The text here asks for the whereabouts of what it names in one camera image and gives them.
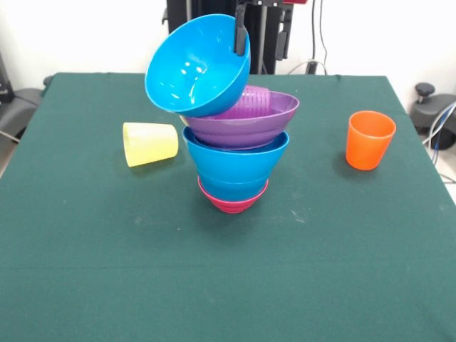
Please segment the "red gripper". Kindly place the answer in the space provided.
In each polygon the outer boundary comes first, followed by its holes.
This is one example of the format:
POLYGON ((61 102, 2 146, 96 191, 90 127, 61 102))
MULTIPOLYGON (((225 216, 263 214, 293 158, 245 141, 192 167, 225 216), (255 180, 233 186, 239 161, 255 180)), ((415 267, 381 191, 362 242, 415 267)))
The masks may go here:
POLYGON ((247 29, 244 25, 244 17, 248 4, 280 7, 281 16, 279 19, 279 33, 277 36, 275 59, 282 61, 288 58, 289 39, 291 34, 291 22, 293 16, 294 4, 306 4, 307 0, 245 0, 238 1, 235 11, 235 33, 234 33, 234 52, 237 56, 245 54, 247 29))

